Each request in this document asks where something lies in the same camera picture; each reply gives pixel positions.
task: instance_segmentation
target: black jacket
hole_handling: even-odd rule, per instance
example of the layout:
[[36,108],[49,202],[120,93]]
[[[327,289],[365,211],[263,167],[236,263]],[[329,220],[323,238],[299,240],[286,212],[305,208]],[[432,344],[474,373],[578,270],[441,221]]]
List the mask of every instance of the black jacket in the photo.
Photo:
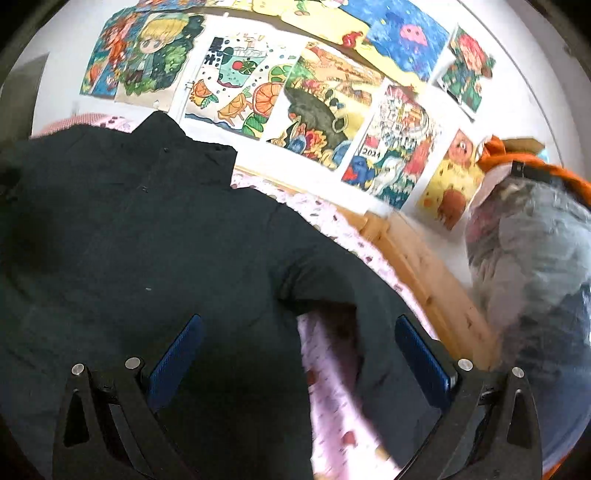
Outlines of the black jacket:
[[404,302],[288,207],[231,189],[235,156],[163,113],[5,155],[20,182],[2,220],[0,413],[46,477],[72,365],[158,358],[195,313],[205,339],[160,419],[203,479],[312,478],[296,315],[316,301],[356,307],[357,394],[394,459],[433,425],[394,343]]

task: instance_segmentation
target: plastic bag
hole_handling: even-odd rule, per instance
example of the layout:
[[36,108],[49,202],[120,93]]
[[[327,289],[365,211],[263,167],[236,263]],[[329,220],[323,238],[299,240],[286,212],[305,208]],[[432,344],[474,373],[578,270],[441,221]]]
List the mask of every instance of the plastic bag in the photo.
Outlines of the plastic bag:
[[548,471],[591,418],[591,212],[565,189],[510,177],[474,209],[466,244],[503,366],[530,381]]

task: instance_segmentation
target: jacket collar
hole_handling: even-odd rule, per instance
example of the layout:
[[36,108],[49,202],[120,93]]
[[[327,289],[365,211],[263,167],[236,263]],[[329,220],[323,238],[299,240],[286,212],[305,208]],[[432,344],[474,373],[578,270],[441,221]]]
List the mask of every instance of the jacket collar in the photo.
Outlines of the jacket collar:
[[153,161],[165,153],[176,161],[186,160],[187,173],[195,173],[200,183],[219,182],[230,186],[236,150],[228,145],[198,142],[187,137],[164,112],[152,113],[128,138],[127,146],[144,158]]

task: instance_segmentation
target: poster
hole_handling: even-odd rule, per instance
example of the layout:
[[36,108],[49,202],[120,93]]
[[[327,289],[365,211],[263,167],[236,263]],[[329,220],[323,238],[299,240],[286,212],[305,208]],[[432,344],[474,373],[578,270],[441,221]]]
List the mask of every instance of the poster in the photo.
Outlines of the poster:
[[300,50],[260,33],[215,37],[185,117],[260,138]]
[[383,79],[377,71],[309,42],[285,83],[287,107],[272,118],[287,126],[269,142],[336,169]]
[[259,14],[279,17],[293,3],[294,0],[253,0],[252,9]]
[[408,90],[389,85],[342,181],[400,209],[422,175],[438,126]]
[[456,60],[437,83],[456,99],[469,117],[474,118],[496,61],[460,27],[450,42],[450,48]]
[[203,7],[206,0],[139,0],[135,9],[138,12],[158,12],[162,10],[186,10]]
[[115,100],[167,112],[180,81],[180,72],[203,28],[203,15],[151,14],[119,77]]
[[340,7],[346,0],[296,0],[281,12],[281,19],[317,37],[338,45],[355,48],[369,26]]
[[448,230],[460,220],[484,173],[475,163],[474,143],[458,130],[417,206]]
[[369,25],[357,48],[361,56],[401,83],[403,73],[429,80],[449,37],[432,17],[408,0],[350,1],[341,8]]
[[86,67],[81,95],[115,97],[119,77],[147,16],[130,7],[107,20]]
[[206,7],[233,8],[252,12],[252,0],[206,0]]

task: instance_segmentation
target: wooden bed frame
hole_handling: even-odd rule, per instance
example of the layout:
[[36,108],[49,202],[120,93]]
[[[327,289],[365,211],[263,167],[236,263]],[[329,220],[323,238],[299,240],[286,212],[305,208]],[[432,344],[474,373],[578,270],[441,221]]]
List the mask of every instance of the wooden bed frame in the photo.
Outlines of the wooden bed frame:
[[[305,193],[276,179],[243,167],[288,193]],[[489,370],[498,358],[498,342],[484,317],[444,262],[398,212],[387,219],[373,213],[360,215],[337,206],[339,212],[366,240],[372,242],[414,293],[439,339],[455,359],[467,358]]]

